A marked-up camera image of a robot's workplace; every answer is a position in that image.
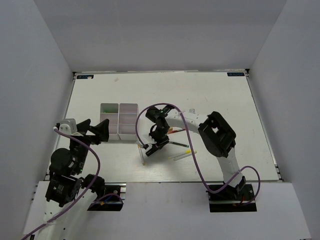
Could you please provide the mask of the pink black highlighter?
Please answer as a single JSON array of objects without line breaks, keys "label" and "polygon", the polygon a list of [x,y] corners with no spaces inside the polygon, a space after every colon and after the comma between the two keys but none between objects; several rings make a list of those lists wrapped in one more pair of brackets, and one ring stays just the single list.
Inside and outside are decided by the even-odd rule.
[{"label": "pink black highlighter", "polygon": [[155,152],[157,152],[159,150],[159,147],[156,145],[152,145],[150,148],[148,148],[145,152],[146,156],[149,157],[152,154],[154,154]]}]

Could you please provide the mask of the white marker orange caps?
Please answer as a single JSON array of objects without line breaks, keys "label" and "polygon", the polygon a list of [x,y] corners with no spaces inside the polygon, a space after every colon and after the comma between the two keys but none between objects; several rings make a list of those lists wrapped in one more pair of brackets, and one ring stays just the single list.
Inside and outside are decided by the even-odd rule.
[{"label": "white marker orange caps", "polygon": [[141,146],[139,144],[137,145],[137,147],[138,147],[141,163],[142,163],[143,166],[145,166],[146,163],[145,163],[145,159],[144,159],[142,148],[141,148]]}]

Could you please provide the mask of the white marker pale cap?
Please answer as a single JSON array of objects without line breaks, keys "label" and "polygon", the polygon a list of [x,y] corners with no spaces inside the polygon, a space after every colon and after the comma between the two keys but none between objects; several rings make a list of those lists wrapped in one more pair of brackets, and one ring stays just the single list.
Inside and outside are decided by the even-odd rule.
[{"label": "white marker pale cap", "polygon": [[178,157],[173,158],[173,161],[178,161],[178,160],[187,158],[187,157],[192,156],[192,155],[193,155],[193,154],[192,154],[192,151],[191,151],[191,153],[189,153],[189,154],[185,154],[185,155],[181,155],[181,156],[178,156]]}]

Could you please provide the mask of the white marker yellow cap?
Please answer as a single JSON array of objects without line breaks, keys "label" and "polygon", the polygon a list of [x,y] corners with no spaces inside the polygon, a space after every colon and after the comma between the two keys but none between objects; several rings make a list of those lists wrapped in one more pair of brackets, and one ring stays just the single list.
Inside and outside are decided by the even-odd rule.
[{"label": "white marker yellow cap", "polygon": [[183,156],[183,155],[187,155],[187,154],[189,154],[189,153],[191,153],[191,150],[190,150],[190,149],[189,149],[189,150],[186,150],[186,151],[183,151],[183,152],[176,153],[176,154],[174,154],[174,155],[171,155],[171,156],[168,157],[168,159],[169,159],[169,160],[170,160],[170,159],[174,159],[174,158],[176,158],[176,157]]}]

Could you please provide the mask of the green black highlighter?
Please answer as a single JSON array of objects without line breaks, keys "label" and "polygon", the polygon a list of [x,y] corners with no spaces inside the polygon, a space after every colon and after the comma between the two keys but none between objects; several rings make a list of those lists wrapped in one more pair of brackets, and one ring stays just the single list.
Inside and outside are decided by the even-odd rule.
[{"label": "green black highlighter", "polygon": [[105,107],[102,110],[103,113],[117,113],[118,112],[118,108],[114,108],[114,107]]}]

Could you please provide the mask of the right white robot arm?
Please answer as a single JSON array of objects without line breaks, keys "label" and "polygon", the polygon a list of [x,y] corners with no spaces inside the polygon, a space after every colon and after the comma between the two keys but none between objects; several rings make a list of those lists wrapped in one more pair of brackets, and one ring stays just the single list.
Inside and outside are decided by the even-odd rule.
[{"label": "right white robot arm", "polygon": [[233,200],[243,195],[246,179],[241,173],[235,154],[236,133],[219,112],[199,115],[182,113],[173,105],[166,105],[163,109],[151,106],[145,117],[155,125],[155,129],[148,134],[152,142],[142,145],[146,156],[153,155],[169,143],[168,132],[171,127],[184,128],[186,133],[199,134],[206,150],[217,158],[223,176],[224,186],[209,192],[223,192]]}]

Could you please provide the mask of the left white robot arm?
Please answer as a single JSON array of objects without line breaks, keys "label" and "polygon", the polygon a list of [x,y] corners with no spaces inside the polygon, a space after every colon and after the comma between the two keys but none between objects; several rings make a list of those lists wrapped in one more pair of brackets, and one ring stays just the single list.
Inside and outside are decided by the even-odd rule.
[{"label": "left white robot arm", "polygon": [[[43,223],[23,239],[29,240],[35,233],[45,240],[67,239],[65,221],[69,212],[73,208],[86,210],[84,205],[89,199],[99,200],[105,196],[105,180],[99,176],[101,160],[91,146],[108,142],[109,124],[109,119],[92,126],[90,119],[76,123],[75,119],[68,118],[54,126],[55,133],[69,139],[69,148],[58,148],[52,153]],[[96,158],[98,168],[94,174],[81,177],[88,153]]]}]

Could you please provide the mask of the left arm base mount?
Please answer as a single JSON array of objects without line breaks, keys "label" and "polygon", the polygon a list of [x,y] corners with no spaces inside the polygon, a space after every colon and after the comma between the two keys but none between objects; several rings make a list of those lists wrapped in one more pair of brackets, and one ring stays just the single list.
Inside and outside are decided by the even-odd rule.
[{"label": "left arm base mount", "polygon": [[126,187],[126,183],[104,183],[87,211],[120,212],[126,198]]}]

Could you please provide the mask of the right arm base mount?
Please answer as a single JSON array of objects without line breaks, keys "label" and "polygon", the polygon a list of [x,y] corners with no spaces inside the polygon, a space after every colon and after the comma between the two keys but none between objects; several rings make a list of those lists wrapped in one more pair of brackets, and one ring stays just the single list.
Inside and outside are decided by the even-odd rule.
[{"label": "right arm base mount", "polygon": [[238,195],[228,193],[227,188],[223,191],[208,194],[209,211],[211,213],[249,213],[257,212],[254,189],[251,184],[245,184]]}]

